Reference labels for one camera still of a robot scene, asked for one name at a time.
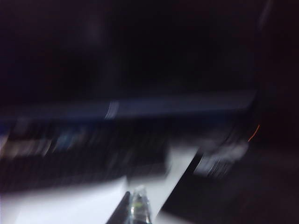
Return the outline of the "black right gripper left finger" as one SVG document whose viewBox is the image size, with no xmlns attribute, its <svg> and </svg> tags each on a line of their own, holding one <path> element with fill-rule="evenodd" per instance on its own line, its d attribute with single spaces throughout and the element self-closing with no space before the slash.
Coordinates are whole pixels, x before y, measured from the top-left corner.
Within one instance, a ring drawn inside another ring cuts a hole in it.
<svg viewBox="0 0 299 224">
<path fill-rule="evenodd" d="M 130 214 L 129 214 L 129 206 L 130 206 L 130 198 L 131 193 L 127 191 L 120 203 L 117 205 L 116 209 L 106 222 L 106 224 L 129 224 Z"/>
</svg>

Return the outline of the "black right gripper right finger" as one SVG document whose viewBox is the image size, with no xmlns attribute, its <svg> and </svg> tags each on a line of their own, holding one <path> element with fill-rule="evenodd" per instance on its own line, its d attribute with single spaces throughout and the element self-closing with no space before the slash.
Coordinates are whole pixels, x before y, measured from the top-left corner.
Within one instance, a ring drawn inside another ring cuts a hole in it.
<svg viewBox="0 0 299 224">
<path fill-rule="evenodd" d="M 151 224 L 150 202 L 145 186 L 136 187 L 130 199 L 130 223 Z"/>
</svg>

